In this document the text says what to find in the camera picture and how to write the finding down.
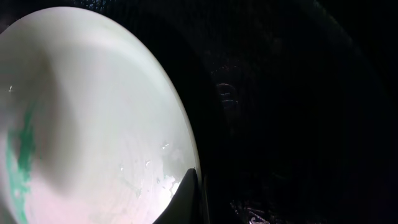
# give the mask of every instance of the green paint smear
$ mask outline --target green paint smear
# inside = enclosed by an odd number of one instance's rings
[[[30,192],[27,185],[30,181],[32,170],[32,155],[35,152],[33,126],[33,106],[24,115],[24,127],[20,131],[8,131],[7,138],[7,173],[11,189],[11,198],[14,203],[16,214],[22,224],[28,224],[25,214],[25,195]],[[18,138],[20,142],[19,157],[17,164],[14,162],[13,142]]]

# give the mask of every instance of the white plate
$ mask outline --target white plate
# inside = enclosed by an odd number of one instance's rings
[[[175,88],[119,24],[58,7],[0,35],[1,203],[18,223],[152,223],[198,164]]]

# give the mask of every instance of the green marking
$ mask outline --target green marking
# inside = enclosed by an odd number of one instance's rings
[[[30,181],[32,170],[32,155],[35,152],[33,126],[33,107],[30,107],[24,115],[24,127],[20,131],[8,131],[6,164],[11,198],[14,202],[16,214],[22,224],[28,224],[25,214],[25,195],[30,192],[27,185]],[[19,156],[17,163],[14,160],[13,141],[18,137],[20,142]]]

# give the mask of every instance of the plate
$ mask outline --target plate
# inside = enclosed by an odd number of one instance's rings
[[[0,35],[0,161],[2,206],[23,224],[152,223],[199,170],[159,62],[119,24],[72,7]]]

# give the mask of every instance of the wet black surface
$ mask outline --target wet black surface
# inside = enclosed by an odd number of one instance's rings
[[[46,7],[83,7],[147,46],[190,119],[212,223],[241,223],[231,202],[265,211],[272,223],[396,219],[395,83],[385,63],[391,55],[374,56],[375,40],[361,39],[365,29],[355,33],[345,14],[353,39],[319,4],[304,0],[3,6],[7,22]]]

